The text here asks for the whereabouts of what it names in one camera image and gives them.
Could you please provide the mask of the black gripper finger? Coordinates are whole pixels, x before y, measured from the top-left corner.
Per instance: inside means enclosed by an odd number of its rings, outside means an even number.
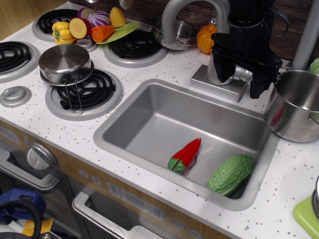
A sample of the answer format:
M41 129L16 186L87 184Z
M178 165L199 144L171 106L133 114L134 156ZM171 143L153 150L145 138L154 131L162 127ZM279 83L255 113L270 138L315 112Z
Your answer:
M212 53L217 78L225 83L235 73L236 65L232 62L232 55L218 46L213 46Z
M273 77L261 73L253 73L253 78L250 83L250 98L258 99L260 95L269 89Z

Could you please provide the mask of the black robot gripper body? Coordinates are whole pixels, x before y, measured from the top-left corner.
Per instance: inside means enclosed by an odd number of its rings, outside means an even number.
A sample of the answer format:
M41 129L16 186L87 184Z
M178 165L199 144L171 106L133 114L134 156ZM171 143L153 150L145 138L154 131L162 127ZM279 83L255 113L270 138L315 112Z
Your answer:
M214 46L232 55L232 62L252 73L276 76L282 60L271 50L271 34L265 25L254 28L231 28L230 33L214 33Z

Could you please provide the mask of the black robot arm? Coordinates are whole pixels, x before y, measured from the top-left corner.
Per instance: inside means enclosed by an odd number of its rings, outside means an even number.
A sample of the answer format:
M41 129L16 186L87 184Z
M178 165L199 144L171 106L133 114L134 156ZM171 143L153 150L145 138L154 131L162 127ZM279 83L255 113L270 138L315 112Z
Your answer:
M237 66L252 73L250 97L257 99L275 82L282 60L270 48L274 21L271 0L228 0L217 12L212 60L217 79L225 83Z

